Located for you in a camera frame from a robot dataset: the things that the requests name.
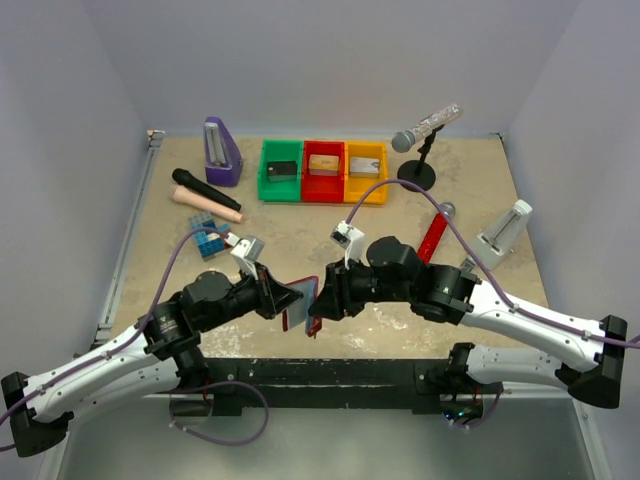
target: wooden table surface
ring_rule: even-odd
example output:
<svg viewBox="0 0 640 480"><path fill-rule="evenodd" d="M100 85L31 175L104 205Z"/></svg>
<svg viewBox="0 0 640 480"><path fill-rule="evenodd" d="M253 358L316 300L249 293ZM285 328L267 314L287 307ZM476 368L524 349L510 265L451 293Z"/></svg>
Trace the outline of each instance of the wooden table surface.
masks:
<svg viewBox="0 0 640 480"><path fill-rule="evenodd" d="M239 185L223 190L242 204L245 222L231 224L231 228L239 235L251 234L265 241L260 262L277 280L286 283L318 275L322 285L325 265L343 254L329 240L329 234L345 219L351 206L260 202L256 175L262 140L236 138L245 166ZM418 157L415 151L395 153L389 144L387 153L392 177L402 162ZM504 149L497 137L438 138L428 161L438 175L430 192L439 202L455 204L456 225L467 239L517 200ZM162 144L132 246L113 336L148 310L171 251L189 231L188 218L198 213L169 198L171 172L176 167L186 168L204 179L202 138L169 137ZM368 242L395 235L401 242L417 248L434 212L421 195L391 185L387 204L362 207L353 223L366 234ZM432 261L459 266L464 258L462 247L447 231ZM237 273L228 251L204 262L190 240L178 257L162 298L168 298L199 273L212 268L228 275ZM510 294L546 305L528 235L520 238L515 252L494 273ZM283 333L280 318L269 321L249 314L203 334L200 347L208 357L433 358L446 356L456 342L468 341L490 346L517 345L482 330L430 323L416 317L404 304L381 304L368 305L356 318L341 322L325 320L316 339L307 338L303 327Z"/></svg>

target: red tool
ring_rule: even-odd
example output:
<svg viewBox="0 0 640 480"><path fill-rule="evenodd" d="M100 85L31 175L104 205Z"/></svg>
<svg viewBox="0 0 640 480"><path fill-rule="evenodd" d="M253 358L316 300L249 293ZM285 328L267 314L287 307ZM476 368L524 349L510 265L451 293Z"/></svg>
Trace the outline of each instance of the red tool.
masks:
<svg viewBox="0 0 640 480"><path fill-rule="evenodd" d="M440 207L445 212L449 220L452 220L453 217L455 217L456 207L453 203L444 202ZM446 229L447 220L441 213L438 213L433 217L429 230L427 230L427 234L424 236L424 240L422 240L422 244L420 244L420 248L418 249L418 257L424 263L429 263L431 261L433 252L436 251L438 243L440 243L440 239L442 238L442 234Z"/></svg>

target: white object in yellow bin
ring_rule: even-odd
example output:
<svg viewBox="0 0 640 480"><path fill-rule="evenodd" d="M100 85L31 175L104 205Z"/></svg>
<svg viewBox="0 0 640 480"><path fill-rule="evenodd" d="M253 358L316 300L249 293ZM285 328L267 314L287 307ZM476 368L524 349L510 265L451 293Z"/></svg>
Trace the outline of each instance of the white object in yellow bin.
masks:
<svg viewBox="0 0 640 480"><path fill-rule="evenodd" d="M352 177L378 178L380 176L380 159L351 157L349 159L349 175Z"/></svg>
<svg viewBox="0 0 640 480"><path fill-rule="evenodd" d="M335 155L309 155L309 173L335 177L340 169L340 159Z"/></svg>

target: microphone stand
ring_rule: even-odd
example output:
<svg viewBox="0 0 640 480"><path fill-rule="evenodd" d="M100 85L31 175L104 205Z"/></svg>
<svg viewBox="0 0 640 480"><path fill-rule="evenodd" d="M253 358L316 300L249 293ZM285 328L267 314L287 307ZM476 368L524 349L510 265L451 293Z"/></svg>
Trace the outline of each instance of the microphone stand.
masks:
<svg viewBox="0 0 640 480"><path fill-rule="evenodd" d="M424 139L424 143L420 148L418 148L418 152L420 152L420 160L409 160L408 162L404 162L400 165L400 168L398 169L399 179L415 183L424 190L429 190L433 187L433 184L436 183L436 172L431 165L426 163L426 160L427 155L431 151L431 146L436 140L436 133L443 128L444 125L440 125L438 128L433 130L431 135ZM407 185L402 186L411 192L416 191Z"/></svg>

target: blue toy brick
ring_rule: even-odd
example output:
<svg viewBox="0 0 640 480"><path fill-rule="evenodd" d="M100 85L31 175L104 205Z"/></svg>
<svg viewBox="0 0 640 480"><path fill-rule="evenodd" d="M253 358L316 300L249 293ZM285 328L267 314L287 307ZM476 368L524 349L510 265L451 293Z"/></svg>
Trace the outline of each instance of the blue toy brick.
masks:
<svg viewBox="0 0 640 480"><path fill-rule="evenodd" d="M189 227L191 230L195 230L200 227L217 228L221 232L229 231L229 225L224 224L216 227L213 217L208 212L199 213L189 218ZM198 232L194 236L196 246L200 252L200 256L203 259L211 257L212 255L224 250L224 241L221 238L215 240L209 240L206 232Z"/></svg>

